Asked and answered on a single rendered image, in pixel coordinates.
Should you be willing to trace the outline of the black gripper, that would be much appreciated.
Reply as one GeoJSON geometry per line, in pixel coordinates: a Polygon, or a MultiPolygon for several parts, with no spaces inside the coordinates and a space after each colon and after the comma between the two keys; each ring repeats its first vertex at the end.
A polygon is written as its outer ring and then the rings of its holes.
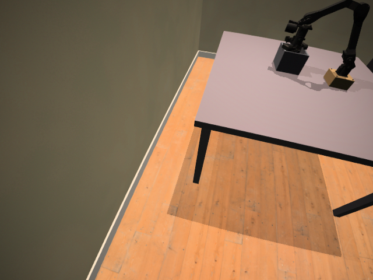
{"type": "Polygon", "coordinates": [[[285,43],[282,45],[282,48],[285,49],[286,51],[292,51],[294,53],[299,53],[301,50],[300,48],[303,47],[304,50],[308,48],[308,45],[303,43],[303,40],[305,40],[305,37],[300,37],[298,35],[293,36],[294,40],[292,44],[290,45],[289,43],[285,43]]]}

